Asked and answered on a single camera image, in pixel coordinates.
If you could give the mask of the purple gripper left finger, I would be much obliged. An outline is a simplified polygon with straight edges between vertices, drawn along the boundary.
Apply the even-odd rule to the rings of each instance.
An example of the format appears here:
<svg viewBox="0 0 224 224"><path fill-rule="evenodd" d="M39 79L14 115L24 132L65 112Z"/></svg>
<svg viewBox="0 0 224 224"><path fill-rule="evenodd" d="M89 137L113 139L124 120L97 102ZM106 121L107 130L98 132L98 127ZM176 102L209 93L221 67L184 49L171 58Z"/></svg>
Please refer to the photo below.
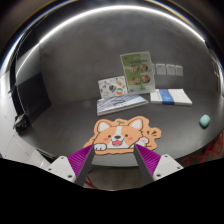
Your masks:
<svg viewBox="0 0 224 224"><path fill-rule="evenodd" d="M76 185L84 185L94 156L94 147L90 145L73 153L68 157L68 161L76 175Z"/></svg>

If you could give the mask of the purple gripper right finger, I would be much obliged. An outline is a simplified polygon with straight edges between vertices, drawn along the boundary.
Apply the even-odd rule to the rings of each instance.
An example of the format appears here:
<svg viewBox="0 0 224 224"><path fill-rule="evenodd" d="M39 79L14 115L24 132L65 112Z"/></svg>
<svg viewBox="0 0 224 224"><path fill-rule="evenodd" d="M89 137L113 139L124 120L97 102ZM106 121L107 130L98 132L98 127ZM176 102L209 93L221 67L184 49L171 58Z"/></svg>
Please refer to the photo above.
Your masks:
<svg viewBox="0 0 224 224"><path fill-rule="evenodd" d="M154 181L153 174L161 156L138 144L134 145L134 156L138 163L143 182L150 184Z"/></svg>

